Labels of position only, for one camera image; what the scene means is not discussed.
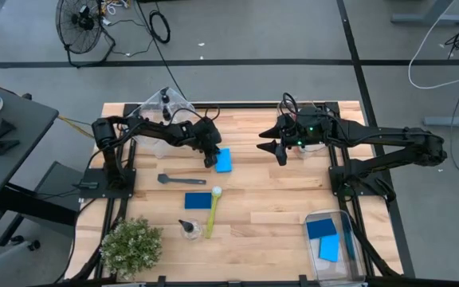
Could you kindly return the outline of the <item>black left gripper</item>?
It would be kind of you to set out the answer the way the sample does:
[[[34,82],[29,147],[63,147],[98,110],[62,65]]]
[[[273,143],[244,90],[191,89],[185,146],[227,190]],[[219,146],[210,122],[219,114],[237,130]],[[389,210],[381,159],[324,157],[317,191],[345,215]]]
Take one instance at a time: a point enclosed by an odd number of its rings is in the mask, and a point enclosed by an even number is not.
[[[194,141],[191,143],[193,149],[210,153],[204,159],[205,167],[215,165],[215,160],[219,152],[218,144],[221,143],[222,137],[214,124],[214,121],[208,117],[203,117],[192,126]]]

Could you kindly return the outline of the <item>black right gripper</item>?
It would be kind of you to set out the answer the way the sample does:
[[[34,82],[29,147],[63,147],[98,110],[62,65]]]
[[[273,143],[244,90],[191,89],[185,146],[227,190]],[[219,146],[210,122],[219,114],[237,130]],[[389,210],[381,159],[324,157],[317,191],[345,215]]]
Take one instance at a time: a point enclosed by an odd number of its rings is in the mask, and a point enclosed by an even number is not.
[[[258,149],[274,154],[280,166],[287,163],[286,147],[312,144],[329,145],[332,123],[327,117],[299,116],[294,120],[291,114],[280,116],[280,127],[272,127],[259,134],[260,138],[280,139],[270,143],[259,143]]]

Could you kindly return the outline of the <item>light blue kitchen sponge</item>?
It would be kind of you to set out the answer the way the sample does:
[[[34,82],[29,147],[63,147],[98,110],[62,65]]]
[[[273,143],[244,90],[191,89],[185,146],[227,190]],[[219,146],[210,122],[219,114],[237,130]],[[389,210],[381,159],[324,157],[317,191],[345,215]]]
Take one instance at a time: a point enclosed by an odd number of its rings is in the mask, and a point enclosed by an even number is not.
[[[338,234],[328,235],[320,239],[319,258],[330,262],[337,262],[339,260]]]
[[[221,149],[217,154],[217,163],[215,171],[217,173],[226,173],[233,170],[231,153],[229,148]]]

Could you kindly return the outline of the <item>dark blue kitchen sponge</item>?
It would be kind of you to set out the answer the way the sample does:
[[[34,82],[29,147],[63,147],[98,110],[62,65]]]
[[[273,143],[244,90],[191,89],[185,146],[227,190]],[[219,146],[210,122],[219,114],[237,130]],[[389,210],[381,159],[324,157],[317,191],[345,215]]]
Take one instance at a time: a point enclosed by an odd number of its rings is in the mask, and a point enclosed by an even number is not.
[[[343,227],[343,237],[344,243],[347,249],[347,254],[350,260],[355,260],[355,250],[353,246],[353,232],[351,228],[350,219],[344,214],[341,217],[342,227]]]
[[[186,210],[209,210],[212,203],[211,193],[185,193]]]
[[[335,225],[330,218],[306,223],[308,238],[317,239],[337,234]]]

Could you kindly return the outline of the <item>grey spatula scraper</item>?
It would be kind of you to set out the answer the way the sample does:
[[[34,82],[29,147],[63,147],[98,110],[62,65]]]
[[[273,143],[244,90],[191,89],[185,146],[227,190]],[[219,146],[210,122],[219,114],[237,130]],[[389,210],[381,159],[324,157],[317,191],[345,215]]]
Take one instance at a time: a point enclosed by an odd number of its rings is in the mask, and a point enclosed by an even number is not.
[[[167,174],[158,174],[157,180],[162,183],[185,183],[185,184],[194,184],[194,185],[206,185],[206,180],[204,179],[176,179],[171,178]]]

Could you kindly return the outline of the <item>green long-handled dish brush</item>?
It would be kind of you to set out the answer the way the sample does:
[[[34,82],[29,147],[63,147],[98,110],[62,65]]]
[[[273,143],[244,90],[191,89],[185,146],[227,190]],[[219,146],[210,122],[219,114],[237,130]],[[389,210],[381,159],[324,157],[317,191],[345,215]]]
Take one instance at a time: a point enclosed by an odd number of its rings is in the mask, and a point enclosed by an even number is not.
[[[209,219],[206,225],[206,233],[205,233],[206,239],[210,239],[213,233],[214,218],[216,214],[218,200],[222,196],[222,188],[219,186],[213,187],[211,195],[212,195],[212,203],[211,203],[211,208],[210,208],[210,216],[209,216]]]

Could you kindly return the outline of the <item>clear plastic organizer bin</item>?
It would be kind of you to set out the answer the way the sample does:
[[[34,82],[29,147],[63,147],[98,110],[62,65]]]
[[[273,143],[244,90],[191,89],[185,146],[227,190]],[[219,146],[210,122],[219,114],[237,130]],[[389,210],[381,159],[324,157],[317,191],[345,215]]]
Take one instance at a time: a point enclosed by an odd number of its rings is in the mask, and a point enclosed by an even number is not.
[[[303,108],[318,108],[322,111],[328,112],[331,116],[334,116],[335,113],[323,102],[315,102],[315,101],[303,101],[297,102],[297,110],[300,111]],[[293,122],[296,122],[296,113],[295,107],[291,100],[281,101],[277,105],[277,115],[280,116],[282,114],[288,115],[292,118]],[[327,146],[324,143],[317,143],[317,144],[310,144],[306,145],[305,148],[310,151],[308,155],[300,155],[298,153],[299,146],[295,146],[292,148],[293,153],[299,159],[307,159],[314,156],[317,152],[323,151],[327,149]]]
[[[344,243],[341,217],[348,213],[342,210],[319,210],[306,215],[304,230],[307,241],[308,253],[312,263],[315,279],[321,287],[367,287],[365,282],[365,268],[363,264],[360,244],[353,233],[353,246],[355,260],[349,259]],[[309,239],[306,223],[330,218],[339,235],[339,260],[337,262],[325,261],[319,258],[320,238]]]

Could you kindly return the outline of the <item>clear plastic storage tub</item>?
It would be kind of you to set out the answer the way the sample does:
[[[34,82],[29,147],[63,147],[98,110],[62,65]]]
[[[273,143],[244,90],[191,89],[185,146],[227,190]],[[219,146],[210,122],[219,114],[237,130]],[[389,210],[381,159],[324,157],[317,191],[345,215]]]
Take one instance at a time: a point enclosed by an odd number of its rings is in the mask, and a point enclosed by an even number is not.
[[[167,95],[170,97],[170,102],[168,104],[164,104],[161,101],[159,91],[135,108],[131,112],[131,115],[139,115],[156,123],[163,122],[164,124],[167,124],[167,122],[163,119],[162,108],[163,106],[168,106],[173,112],[173,120],[171,123],[176,124],[185,120],[194,119],[194,114],[192,113],[195,112],[194,106],[188,100],[185,100],[177,91],[169,88]],[[154,139],[147,136],[134,136],[133,139],[139,144],[139,146],[144,148],[146,151],[149,151],[157,159],[161,159],[164,156],[169,155],[173,149],[173,147],[164,140]]]

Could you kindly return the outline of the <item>small green potted plant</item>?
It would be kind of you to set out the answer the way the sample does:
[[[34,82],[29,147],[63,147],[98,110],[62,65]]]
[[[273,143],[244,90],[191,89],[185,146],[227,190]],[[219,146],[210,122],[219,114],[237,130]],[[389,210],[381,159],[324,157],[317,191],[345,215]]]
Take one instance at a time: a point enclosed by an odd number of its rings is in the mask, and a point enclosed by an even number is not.
[[[153,269],[162,256],[162,236],[163,228],[143,217],[118,219],[99,248],[104,268],[125,280]]]

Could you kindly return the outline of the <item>black floor fan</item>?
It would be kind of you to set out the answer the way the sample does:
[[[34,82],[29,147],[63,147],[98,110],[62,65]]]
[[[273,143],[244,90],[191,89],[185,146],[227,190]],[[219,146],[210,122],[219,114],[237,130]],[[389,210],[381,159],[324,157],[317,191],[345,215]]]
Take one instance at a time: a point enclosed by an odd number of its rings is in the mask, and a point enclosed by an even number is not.
[[[116,41],[103,25],[102,3],[103,0],[57,1],[56,31],[66,52],[68,63],[72,67],[80,69],[101,66],[116,46]],[[106,54],[100,60],[84,64],[72,60],[73,54],[81,55],[91,52],[102,35],[109,37],[110,44]]]

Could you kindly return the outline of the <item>grey side table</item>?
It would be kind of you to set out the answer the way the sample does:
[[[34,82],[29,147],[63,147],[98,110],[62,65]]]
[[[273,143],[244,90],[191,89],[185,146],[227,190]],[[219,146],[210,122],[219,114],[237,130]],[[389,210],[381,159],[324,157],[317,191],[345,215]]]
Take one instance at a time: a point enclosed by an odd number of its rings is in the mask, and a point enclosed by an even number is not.
[[[0,97],[3,100],[0,123],[1,119],[5,119],[16,127],[0,140],[20,141],[18,146],[5,155],[0,155],[0,220],[8,210],[17,213],[17,217],[0,237],[0,246],[8,242],[13,244],[11,249],[0,254],[1,262],[3,258],[18,251],[39,248],[38,240],[25,240],[14,236],[14,231],[24,218],[63,234],[72,233],[74,218],[79,209],[76,203],[77,191],[73,186],[82,174],[61,163],[53,162],[36,189],[29,190],[12,184],[11,178],[51,128],[58,117],[58,111],[1,88]]]

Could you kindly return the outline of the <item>black spare gripper finger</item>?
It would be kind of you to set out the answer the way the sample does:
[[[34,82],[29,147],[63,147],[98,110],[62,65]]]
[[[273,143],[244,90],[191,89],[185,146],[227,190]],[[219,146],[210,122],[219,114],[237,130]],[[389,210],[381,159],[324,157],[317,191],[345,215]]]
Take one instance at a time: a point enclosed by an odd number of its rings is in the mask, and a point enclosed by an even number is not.
[[[19,140],[0,140],[0,155],[5,155],[10,149],[19,144]]]
[[[16,127],[9,121],[5,119],[1,119],[0,123],[0,139],[5,136],[6,134],[14,131]]]

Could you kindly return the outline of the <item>black aluminium rig frame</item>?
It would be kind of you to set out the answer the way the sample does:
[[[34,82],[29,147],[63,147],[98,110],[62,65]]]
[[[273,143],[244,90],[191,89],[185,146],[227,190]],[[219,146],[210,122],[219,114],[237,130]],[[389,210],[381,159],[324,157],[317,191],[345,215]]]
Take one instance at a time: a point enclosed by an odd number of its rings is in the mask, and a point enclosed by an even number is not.
[[[221,102],[217,110],[216,125],[232,153],[228,174],[204,168],[200,156],[185,147],[163,159],[141,147],[124,148],[125,155],[134,155],[137,172],[126,214],[144,216],[163,229],[163,255],[154,269],[131,281],[108,273],[81,274],[100,243],[104,216],[117,213],[116,205],[99,199],[79,218],[66,279],[33,287],[320,287],[308,256],[304,218],[310,211],[337,207],[328,168],[342,163],[347,153],[326,149],[280,167],[257,149],[259,132],[275,122],[273,102]],[[182,216],[203,221],[208,214],[185,210],[186,188],[160,184],[160,172],[202,177],[222,186],[213,238],[190,242],[180,236]]]

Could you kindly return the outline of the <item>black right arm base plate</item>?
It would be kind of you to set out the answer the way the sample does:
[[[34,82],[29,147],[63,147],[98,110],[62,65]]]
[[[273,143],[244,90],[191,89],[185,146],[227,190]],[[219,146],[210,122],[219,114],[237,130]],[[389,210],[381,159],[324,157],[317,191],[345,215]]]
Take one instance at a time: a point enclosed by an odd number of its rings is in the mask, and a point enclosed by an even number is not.
[[[335,166],[328,169],[332,192],[337,194],[344,191],[346,195],[377,195],[378,179],[382,178],[379,173],[373,173],[362,177],[357,175],[347,175],[345,167]]]

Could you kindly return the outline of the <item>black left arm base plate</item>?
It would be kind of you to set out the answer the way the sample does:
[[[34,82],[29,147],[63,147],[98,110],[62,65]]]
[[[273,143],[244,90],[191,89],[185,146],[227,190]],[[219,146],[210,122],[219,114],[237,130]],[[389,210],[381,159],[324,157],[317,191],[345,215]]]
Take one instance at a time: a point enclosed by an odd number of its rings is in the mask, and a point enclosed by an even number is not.
[[[88,169],[78,184],[82,199],[128,199],[134,194],[136,169],[124,169],[124,180],[120,185],[108,183],[102,169]]]

